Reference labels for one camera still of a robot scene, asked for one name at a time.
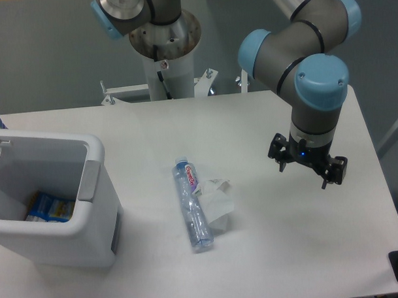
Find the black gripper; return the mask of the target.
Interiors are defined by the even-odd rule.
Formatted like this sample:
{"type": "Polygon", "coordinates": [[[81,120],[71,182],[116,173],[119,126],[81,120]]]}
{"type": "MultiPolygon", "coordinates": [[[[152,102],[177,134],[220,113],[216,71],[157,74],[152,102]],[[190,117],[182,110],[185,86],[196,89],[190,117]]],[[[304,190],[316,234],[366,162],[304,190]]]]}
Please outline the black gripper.
{"type": "Polygon", "coordinates": [[[277,133],[270,143],[268,157],[275,160],[281,173],[288,163],[295,162],[313,169],[316,174],[323,174],[322,189],[326,189],[328,184],[342,184],[348,166],[344,156],[329,157],[330,149],[331,142],[311,148],[291,136],[288,141],[277,133]]]}

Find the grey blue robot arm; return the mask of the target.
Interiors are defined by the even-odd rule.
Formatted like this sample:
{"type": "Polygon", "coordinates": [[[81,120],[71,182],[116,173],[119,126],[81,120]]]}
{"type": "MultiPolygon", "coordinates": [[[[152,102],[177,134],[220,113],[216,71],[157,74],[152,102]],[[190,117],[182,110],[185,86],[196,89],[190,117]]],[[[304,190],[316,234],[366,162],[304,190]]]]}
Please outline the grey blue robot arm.
{"type": "MultiPolygon", "coordinates": [[[[324,184],[341,184],[347,159],[329,151],[349,71],[329,51],[358,31],[359,5],[354,0],[273,1],[289,26],[276,34],[252,31],[237,54],[243,71],[291,106],[290,134],[276,134],[268,156],[281,169],[295,162],[314,170],[324,184]]],[[[93,0],[91,9],[110,38],[128,37],[143,57],[152,100],[195,96],[192,54],[201,28],[182,0],[93,0]]]]}

